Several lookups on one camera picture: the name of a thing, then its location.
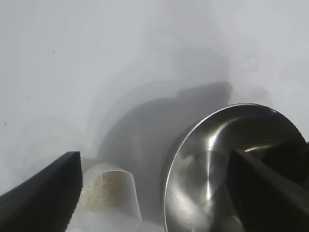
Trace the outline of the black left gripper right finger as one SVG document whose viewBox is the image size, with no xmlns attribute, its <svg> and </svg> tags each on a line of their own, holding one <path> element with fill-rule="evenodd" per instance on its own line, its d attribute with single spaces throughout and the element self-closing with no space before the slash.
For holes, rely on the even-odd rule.
<svg viewBox="0 0 309 232">
<path fill-rule="evenodd" d="M 309 192 L 246 152 L 231 152 L 229 195 L 246 232 L 309 230 Z"/>
</svg>

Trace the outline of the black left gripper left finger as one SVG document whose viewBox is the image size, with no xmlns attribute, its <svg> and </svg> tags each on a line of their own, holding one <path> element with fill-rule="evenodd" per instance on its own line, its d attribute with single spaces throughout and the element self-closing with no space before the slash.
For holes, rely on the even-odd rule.
<svg viewBox="0 0 309 232">
<path fill-rule="evenodd" d="M 2 232 L 64 232 L 83 187 L 80 152 L 70 151 L 0 197 Z"/>
</svg>

